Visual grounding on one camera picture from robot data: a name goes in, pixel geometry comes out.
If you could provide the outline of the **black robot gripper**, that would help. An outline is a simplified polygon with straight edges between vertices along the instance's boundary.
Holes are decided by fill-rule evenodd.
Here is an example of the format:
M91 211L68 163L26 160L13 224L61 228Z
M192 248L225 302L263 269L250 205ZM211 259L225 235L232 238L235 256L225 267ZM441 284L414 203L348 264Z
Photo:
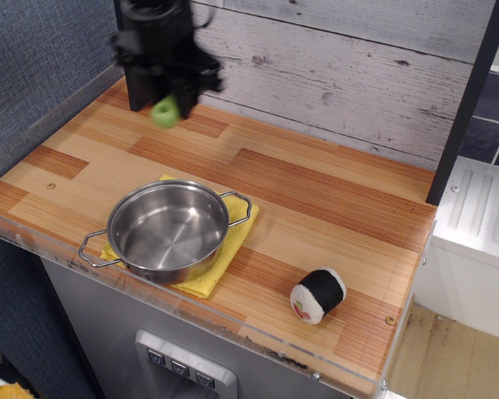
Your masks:
M144 76L156 94L175 96L180 116L188 119L204 91L220 92L220 62L195 42L188 1L120 1L123 27L111 38L116 59Z

